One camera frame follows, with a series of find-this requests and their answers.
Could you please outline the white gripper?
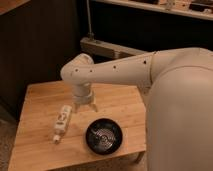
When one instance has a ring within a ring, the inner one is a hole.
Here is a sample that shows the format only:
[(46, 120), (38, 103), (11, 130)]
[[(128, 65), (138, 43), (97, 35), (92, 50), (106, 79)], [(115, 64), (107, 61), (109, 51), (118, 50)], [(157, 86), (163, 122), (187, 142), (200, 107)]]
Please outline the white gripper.
[(89, 104), (89, 106), (98, 112), (96, 103), (91, 103), (94, 100), (94, 92), (90, 83), (73, 86), (74, 112), (77, 113), (80, 105)]

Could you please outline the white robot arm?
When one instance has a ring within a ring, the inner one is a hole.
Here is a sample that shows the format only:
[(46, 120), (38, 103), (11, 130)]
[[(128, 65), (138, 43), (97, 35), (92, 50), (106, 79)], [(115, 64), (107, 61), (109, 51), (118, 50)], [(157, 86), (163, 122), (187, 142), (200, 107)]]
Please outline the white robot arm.
[(98, 64), (81, 53), (60, 75), (78, 105), (94, 99), (93, 83), (138, 88), (148, 171), (213, 171), (213, 51), (160, 50)]

